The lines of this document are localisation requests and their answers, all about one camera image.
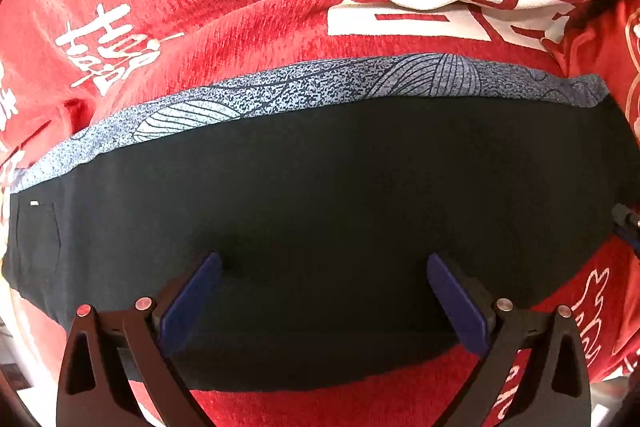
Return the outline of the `red sofa white characters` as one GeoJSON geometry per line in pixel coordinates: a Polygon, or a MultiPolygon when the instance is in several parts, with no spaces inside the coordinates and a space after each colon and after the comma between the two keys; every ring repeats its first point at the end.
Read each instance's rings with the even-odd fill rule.
{"type": "MultiPolygon", "coordinates": [[[[17,178],[50,150],[123,109],[300,63],[412,54],[558,78],[595,75],[618,105],[612,88],[623,26],[638,7],[639,0],[1,0],[2,279],[63,329],[67,343],[85,303],[63,326],[3,276],[11,196],[17,178]]],[[[576,275],[529,307],[493,293],[454,261],[520,309],[570,307],[589,390],[610,375],[639,376],[639,255],[612,222],[576,275]]],[[[211,426],[438,426],[480,361],[442,313],[454,332],[447,351],[356,381],[257,391],[185,384],[211,426]]]]}

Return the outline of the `black pants patterned blue waistband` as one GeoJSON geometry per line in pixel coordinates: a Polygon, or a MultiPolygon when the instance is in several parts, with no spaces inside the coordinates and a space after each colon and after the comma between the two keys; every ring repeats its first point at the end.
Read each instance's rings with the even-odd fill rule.
{"type": "Polygon", "coordinates": [[[131,106],[16,180],[2,273],[58,324],[221,272],[160,337],[198,390],[310,389],[454,344],[448,254],[533,306],[638,196],[603,80],[450,54],[300,63],[131,106]]]}

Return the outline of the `red embroidered satin cushion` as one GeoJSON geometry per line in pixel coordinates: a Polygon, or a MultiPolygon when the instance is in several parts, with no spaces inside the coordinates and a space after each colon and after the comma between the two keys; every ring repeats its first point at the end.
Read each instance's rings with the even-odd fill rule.
{"type": "Polygon", "coordinates": [[[639,8],[628,14],[623,26],[622,58],[612,93],[639,139],[639,8]]]}

